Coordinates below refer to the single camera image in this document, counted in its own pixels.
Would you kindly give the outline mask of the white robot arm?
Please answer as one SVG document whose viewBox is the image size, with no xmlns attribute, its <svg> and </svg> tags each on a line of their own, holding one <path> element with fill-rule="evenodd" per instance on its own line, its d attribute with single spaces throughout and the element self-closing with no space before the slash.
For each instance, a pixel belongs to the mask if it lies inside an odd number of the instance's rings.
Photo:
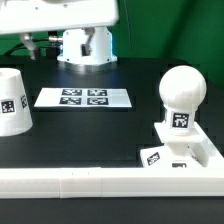
<svg viewBox="0 0 224 224">
<path fill-rule="evenodd" d="M 76 71 L 98 71 L 117 61 L 108 31 L 118 21 L 116 0 L 0 0 L 0 35 L 18 34 L 35 59 L 38 47 L 34 32 L 59 31 L 63 67 Z"/>
</svg>

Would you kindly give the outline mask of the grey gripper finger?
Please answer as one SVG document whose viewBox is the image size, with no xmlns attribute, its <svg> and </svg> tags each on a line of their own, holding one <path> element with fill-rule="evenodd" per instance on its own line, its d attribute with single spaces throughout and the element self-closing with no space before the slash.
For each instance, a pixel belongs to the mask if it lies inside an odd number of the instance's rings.
<svg viewBox="0 0 224 224">
<path fill-rule="evenodd" d="M 90 43 L 95 34 L 95 28 L 94 27 L 84 28 L 84 33 L 87 36 L 87 39 L 85 43 L 81 45 L 81 51 L 83 56 L 89 56 L 91 54 Z"/>
<path fill-rule="evenodd" d="M 20 40 L 23 43 L 23 45 L 29 50 L 31 59 L 36 60 L 37 59 L 37 47 L 32 40 L 32 34 L 31 33 L 22 33 L 20 35 Z"/>
</svg>

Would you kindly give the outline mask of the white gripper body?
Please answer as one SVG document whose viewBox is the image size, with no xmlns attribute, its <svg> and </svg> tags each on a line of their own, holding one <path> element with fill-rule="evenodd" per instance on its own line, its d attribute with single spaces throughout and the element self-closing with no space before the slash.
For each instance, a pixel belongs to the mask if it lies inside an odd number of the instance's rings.
<svg viewBox="0 0 224 224">
<path fill-rule="evenodd" d="M 116 0 L 0 0 L 0 34 L 113 26 Z"/>
</svg>

